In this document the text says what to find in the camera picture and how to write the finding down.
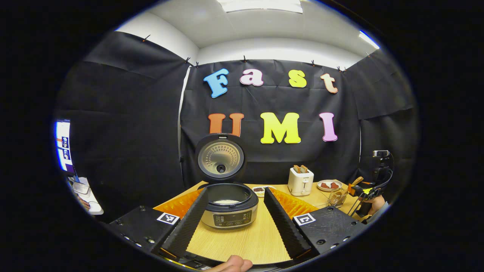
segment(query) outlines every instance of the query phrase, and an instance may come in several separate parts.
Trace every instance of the white wall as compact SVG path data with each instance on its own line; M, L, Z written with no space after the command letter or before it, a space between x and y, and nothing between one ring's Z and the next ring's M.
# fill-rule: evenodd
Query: white wall
M190 57L190 63L195 64L197 59L198 46L174 26L152 13L141 13L121 25L116 31L141 38L151 35L148 38L149 41L163 46L183 59Z
M341 70L349 68L362 57L332 45L298 39L256 38L230 41L207 46L199 50L199 64L225 60L275 59L311 63Z

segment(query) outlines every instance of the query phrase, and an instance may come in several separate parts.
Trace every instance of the black curtain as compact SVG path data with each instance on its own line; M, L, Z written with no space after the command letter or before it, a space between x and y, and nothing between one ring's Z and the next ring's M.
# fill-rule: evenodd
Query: black curtain
M410 180L419 141L416 101L409 81L391 55L376 50L345 72L355 97L362 134L358 176L372 180L378 159L373 150L389 150L394 175L383 197L392 203Z
M150 41L113 32L68 73L56 117L71 119L72 160L110 222L185 188L177 116L190 64Z
M228 91L211 98L212 91L204 77L226 68ZM240 77L245 69L258 69L264 84L244 85ZM289 84L290 70L301 70L307 85L295 88ZM335 79L338 93L326 90L321 75L328 73ZM289 112L299 114L298 132L301 142L272 144L260 142L264 132L263 112L273 112L280 122ZM334 131L338 139L322 140L324 136L322 112L334 114ZM247 158L245 183L284 184L289 169L305 165L314 172L314 181L338 179L352 181L358 167L360 132L357 108L348 88L346 75L329 67L285 60L247 60L209 63L190 68L181 109L181 151L183 178L186 186L198 183L194 170L197 166L195 147L209 133L212 113L225 114L222 132L232 132L231 113L242 113L241 139L246 143Z

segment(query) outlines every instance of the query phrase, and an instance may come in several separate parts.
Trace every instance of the clip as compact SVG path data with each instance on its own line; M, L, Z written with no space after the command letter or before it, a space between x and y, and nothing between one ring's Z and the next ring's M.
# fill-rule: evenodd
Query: clip
M145 41L146 41L146 39L148 39L148 37L150 37L150 36L151 36L151 34L150 34L150 35L148 35L146 38L144 38L144 39L142 40L142 42L145 42Z

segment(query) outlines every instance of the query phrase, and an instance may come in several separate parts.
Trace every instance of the ceiling light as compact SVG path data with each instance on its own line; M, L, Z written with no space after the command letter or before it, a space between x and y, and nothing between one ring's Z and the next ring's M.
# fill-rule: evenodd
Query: ceiling light
M370 37L368 37L368 36L367 36L367 35L366 35L364 32L360 31L360 35L359 35L359 37L360 37L360 38L362 38L362 39L364 39L364 40L365 40L365 42L367 42L367 43L369 43L369 44L373 45L373 47L374 47L374 48L376 48L376 49L380 49L380 46L378 46L377 44L375 44L375 42L374 42L374 41L372 41L372 40L370 39Z
M282 10L289 12L301 13L300 0L217 0L225 12L234 12L241 10Z

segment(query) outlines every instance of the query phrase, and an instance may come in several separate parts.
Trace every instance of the toaster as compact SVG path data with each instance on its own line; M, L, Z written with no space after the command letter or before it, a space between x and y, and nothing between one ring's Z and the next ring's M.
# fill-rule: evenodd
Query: toaster
M313 172L297 173L294 168L289 170L289 182L287 187L293 196L305 196L311 193L313 187Z

